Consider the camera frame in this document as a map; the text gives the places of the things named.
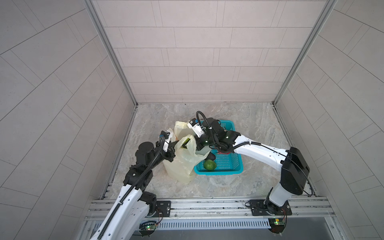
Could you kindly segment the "yellow printed plastic bag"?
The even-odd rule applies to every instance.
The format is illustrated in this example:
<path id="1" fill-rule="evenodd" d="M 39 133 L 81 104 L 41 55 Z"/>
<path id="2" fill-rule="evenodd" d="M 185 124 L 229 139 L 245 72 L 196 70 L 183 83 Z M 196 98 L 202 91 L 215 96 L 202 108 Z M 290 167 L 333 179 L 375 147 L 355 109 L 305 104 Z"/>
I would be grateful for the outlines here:
<path id="1" fill-rule="evenodd" d="M 163 163 L 171 178 L 183 184 L 188 184 L 197 175 L 194 171 L 194 167 L 206 159 L 210 150 L 208 150 L 205 155 L 200 151 L 196 154 L 197 145 L 195 141 L 195 133 L 187 126 L 186 122 L 176 121 L 175 127 L 170 129 L 170 131 L 171 134 L 173 134 L 171 140 L 178 141 L 175 145 L 176 157 L 173 162 L 164 161 Z M 190 138 L 191 140 L 187 144 L 188 148 L 183 149 L 182 144 L 187 138 Z"/>

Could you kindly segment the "dark avocado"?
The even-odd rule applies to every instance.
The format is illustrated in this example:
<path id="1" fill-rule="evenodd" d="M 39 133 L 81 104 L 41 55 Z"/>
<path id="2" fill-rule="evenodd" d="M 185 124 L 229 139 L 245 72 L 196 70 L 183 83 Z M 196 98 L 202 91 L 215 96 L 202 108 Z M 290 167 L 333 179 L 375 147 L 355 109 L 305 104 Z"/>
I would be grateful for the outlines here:
<path id="1" fill-rule="evenodd" d="M 215 161 L 215 159 L 216 159 L 216 156 L 211 152 L 206 157 L 206 160 Z"/>

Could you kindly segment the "green lime fruit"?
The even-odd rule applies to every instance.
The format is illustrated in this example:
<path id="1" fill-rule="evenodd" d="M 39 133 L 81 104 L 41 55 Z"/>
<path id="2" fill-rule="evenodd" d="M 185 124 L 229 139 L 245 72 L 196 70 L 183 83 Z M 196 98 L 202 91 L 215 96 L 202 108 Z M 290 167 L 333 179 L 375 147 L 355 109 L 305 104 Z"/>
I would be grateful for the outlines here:
<path id="1" fill-rule="evenodd" d="M 207 171 L 213 171 L 217 168 L 217 164 L 213 160 L 205 160 L 203 167 Z"/>

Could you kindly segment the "bright green custard apple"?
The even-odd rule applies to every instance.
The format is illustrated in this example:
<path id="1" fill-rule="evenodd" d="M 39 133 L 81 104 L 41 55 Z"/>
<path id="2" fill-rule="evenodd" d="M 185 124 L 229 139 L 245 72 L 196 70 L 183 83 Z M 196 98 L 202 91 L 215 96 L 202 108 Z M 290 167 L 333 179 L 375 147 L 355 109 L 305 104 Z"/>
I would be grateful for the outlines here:
<path id="1" fill-rule="evenodd" d="M 187 149 L 188 148 L 188 146 L 187 146 L 187 144 L 190 142 L 190 138 L 187 138 L 184 142 L 183 142 L 183 144 L 182 144 L 182 148 L 183 149 Z"/>

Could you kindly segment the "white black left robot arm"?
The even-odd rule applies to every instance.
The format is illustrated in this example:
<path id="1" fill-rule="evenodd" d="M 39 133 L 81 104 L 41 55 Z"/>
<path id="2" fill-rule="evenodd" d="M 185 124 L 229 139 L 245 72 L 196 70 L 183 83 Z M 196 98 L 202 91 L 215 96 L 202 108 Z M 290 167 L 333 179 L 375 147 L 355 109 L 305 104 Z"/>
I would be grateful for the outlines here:
<path id="1" fill-rule="evenodd" d="M 151 142 L 139 145 L 136 164 L 130 167 L 113 207 L 92 240 L 129 240 L 142 220 L 156 212 L 157 197 L 145 189 L 153 177 L 152 169 L 163 160 L 173 161 L 176 144 L 177 141 L 166 140 L 161 135 L 155 145 Z"/>

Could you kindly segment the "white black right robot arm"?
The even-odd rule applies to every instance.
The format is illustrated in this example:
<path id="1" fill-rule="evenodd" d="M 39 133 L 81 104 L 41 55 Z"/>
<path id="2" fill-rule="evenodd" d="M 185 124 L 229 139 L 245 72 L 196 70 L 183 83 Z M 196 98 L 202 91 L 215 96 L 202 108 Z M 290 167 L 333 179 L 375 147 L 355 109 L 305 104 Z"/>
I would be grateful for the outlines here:
<path id="1" fill-rule="evenodd" d="M 280 182 L 270 190 L 262 204 L 251 204 L 251 208 L 266 211 L 269 215 L 291 215 L 288 200 L 293 195 L 302 195 L 308 181 L 310 168 L 300 150 L 290 147 L 277 149 L 253 141 L 244 135 L 226 130 L 213 118 L 200 121 L 194 118 L 188 127 L 195 133 L 197 149 L 210 147 L 217 152 L 208 159 L 217 161 L 219 155 L 245 155 L 280 172 Z"/>

